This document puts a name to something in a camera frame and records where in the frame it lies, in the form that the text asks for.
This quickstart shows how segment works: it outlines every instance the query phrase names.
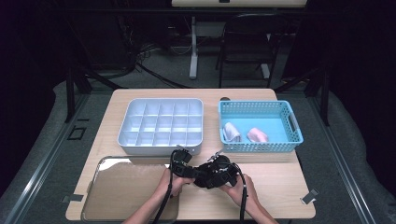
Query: wire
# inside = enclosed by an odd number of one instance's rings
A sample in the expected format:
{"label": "wire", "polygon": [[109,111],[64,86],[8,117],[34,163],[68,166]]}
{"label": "wire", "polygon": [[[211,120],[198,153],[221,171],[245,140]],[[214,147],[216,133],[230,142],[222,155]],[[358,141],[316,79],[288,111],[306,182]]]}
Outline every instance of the wire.
{"label": "wire", "polygon": [[174,150],[171,154],[170,161],[169,161],[169,169],[171,174],[169,175],[169,184],[168,184],[168,190],[165,193],[165,196],[163,197],[163,202],[161,203],[160,209],[157,212],[157,215],[154,218],[154,221],[152,222],[153,224],[156,224],[158,220],[160,219],[161,214],[163,213],[163,209],[166,206],[166,203],[168,202],[169,197],[171,196],[172,192],[172,182],[173,182],[173,173],[172,173],[172,161],[173,157],[175,155],[176,150]]}
{"label": "wire", "polygon": [[189,31],[190,31],[190,33],[191,33],[190,24],[187,22],[186,17],[183,17],[183,19],[184,19],[184,22],[186,22],[187,28],[189,28]]}
{"label": "wire", "polygon": [[242,183],[244,185],[244,188],[242,190],[242,202],[241,202],[241,209],[239,211],[239,221],[241,223],[244,223],[245,219],[245,210],[246,210],[246,204],[247,204],[247,199],[248,199],[248,189],[247,189],[247,182],[245,180],[244,174],[242,173],[241,168],[235,163],[230,163],[230,162],[219,162],[219,164],[228,164],[231,165],[233,168],[235,168],[239,175],[242,178]]}
{"label": "wire", "polygon": [[167,85],[167,86],[169,86],[171,88],[175,88],[175,89],[177,89],[177,88],[180,88],[180,89],[192,89],[192,87],[185,86],[185,85],[176,83],[176,82],[174,82],[174,81],[172,81],[172,80],[170,80],[170,79],[168,79],[166,77],[162,77],[161,75],[149,70],[147,67],[143,66],[143,64],[141,64],[141,63],[136,63],[136,65],[139,66],[144,71],[146,71],[147,73],[149,73],[150,75],[158,78],[163,84],[165,84],[165,85]]}
{"label": "wire", "polygon": [[[186,49],[186,50],[183,51],[183,52],[177,52],[177,51],[176,51],[176,49],[182,49],[182,48],[188,48],[188,49]],[[171,50],[172,50],[175,54],[178,54],[178,55],[183,55],[183,54],[185,54],[185,53],[188,53],[188,52],[190,51],[191,48],[192,48],[192,45],[189,45],[189,46],[186,46],[186,47],[183,47],[183,46],[173,47],[173,46],[171,46]]]}
{"label": "wire", "polygon": [[131,73],[133,71],[134,71],[133,67],[127,67],[127,68],[123,69],[121,72],[116,73],[116,74],[111,74],[111,75],[101,74],[101,77],[104,77],[106,79],[112,79],[112,78],[116,78],[116,77],[125,77],[126,75],[128,75],[129,73]]}

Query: hand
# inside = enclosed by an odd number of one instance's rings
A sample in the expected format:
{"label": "hand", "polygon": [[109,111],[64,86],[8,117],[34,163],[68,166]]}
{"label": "hand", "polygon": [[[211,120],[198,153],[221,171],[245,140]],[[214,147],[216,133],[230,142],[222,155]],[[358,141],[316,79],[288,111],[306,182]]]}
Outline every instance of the hand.
{"label": "hand", "polygon": [[[163,201],[163,197],[168,190],[169,179],[172,172],[169,169],[165,169],[163,171],[163,176],[161,177],[160,182],[158,183],[157,188],[154,190],[154,193],[151,197],[139,208],[137,209],[130,217],[128,217],[123,223],[132,223],[132,224],[141,224],[141,223],[149,223],[150,217],[153,215],[155,211],[160,208],[160,205]],[[190,184],[194,182],[193,178],[182,178],[173,175],[172,181],[172,191],[171,195],[177,196],[181,187],[185,184]]]}
{"label": "hand", "polygon": [[[161,180],[158,183],[158,186],[154,191],[155,195],[162,195],[162,196],[165,195],[165,193],[168,189],[170,175],[173,175],[173,174],[169,169],[165,169],[163,171],[163,176],[161,177]],[[181,187],[183,185],[193,183],[194,181],[195,181],[194,178],[185,178],[185,177],[179,177],[179,176],[173,175],[171,195],[177,196],[180,193]]]}
{"label": "hand", "polygon": [[[257,196],[257,192],[254,188],[251,177],[244,175],[244,178],[247,185],[246,211],[248,214],[259,224],[277,223],[267,212],[267,210],[260,204],[259,197]],[[241,206],[242,192],[244,189],[244,183],[242,181],[241,175],[236,177],[236,181],[236,185],[233,187],[223,185],[219,187],[219,189],[226,192],[238,206]]]}

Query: human hand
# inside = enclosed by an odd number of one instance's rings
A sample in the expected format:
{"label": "human hand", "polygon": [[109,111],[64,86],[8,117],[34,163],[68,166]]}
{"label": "human hand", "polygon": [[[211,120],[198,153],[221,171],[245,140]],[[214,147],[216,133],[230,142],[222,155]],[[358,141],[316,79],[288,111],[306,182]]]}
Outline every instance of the human hand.
{"label": "human hand", "polygon": [[[260,204],[259,197],[257,196],[257,191],[254,188],[251,177],[248,175],[243,176],[247,185],[246,211],[248,214],[259,224],[277,223],[268,211]],[[223,185],[219,187],[219,189],[226,192],[238,206],[241,206],[244,190],[242,176],[238,175],[236,177],[236,181],[236,185],[233,187]]]}
{"label": "human hand", "polygon": [[161,180],[158,183],[158,186],[154,191],[154,194],[159,194],[159,195],[163,196],[166,193],[166,191],[168,189],[168,185],[169,185],[170,175],[173,176],[172,177],[173,178],[172,191],[171,191],[171,195],[173,195],[173,196],[177,196],[181,192],[181,188],[183,185],[190,184],[195,181],[194,178],[186,178],[186,177],[179,177],[179,176],[173,175],[169,169],[165,169],[163,171],[163,176],[161,177]]}
{"label": "human hand", "polygon": [[[253,184],[251,177],[244,174],[244,178],[245,178],[246,185],[247,185],[248,198],[250,200],[252,200],[254,203],[258,203],[259,199],[257,197],[257,192],[256,192],[256,189],[254,188],[254,184]],[[241,175],[238,175],[236,177],[236,185],[235,186],[230,187],[228,185],[223,185],[223,186],[219,187],[219,189],[226,192],[238,206],[241,206],[242,193],[243,193],[243,189],[244,189],[244,183],[242,181]]]}

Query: blue plastic basket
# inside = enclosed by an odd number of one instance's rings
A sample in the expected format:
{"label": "blue plastic basket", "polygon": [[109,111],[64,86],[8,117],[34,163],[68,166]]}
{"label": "blue plastic basket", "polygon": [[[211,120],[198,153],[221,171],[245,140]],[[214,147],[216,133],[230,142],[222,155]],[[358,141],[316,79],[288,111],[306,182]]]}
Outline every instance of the blue plastic basket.
{"label": "blue plastic basket", "polygon": [[[241,142],[227,142],[223,127],[231,122],[241,134]],[[268,142],[251,142],[247,134],[258,128]],[[297,119],[287,101],[220,101],[219,132],[226,152],[291,152],[303,141]]]}

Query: white object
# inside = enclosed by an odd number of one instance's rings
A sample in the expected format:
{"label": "white object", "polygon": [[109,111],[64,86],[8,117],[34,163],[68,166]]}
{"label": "white object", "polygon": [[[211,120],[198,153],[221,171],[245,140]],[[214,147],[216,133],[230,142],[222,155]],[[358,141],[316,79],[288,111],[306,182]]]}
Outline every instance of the white object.
{"label": "white object", "polygon": [[227,142],[241,142],[241,133],[231,124],[227,122],[223,128],[224,139]]}
{"label": "white object", "polygon": [[118,142],[128,155],[201,152],[204,106],[195,98],[138,98],[129,103]]}

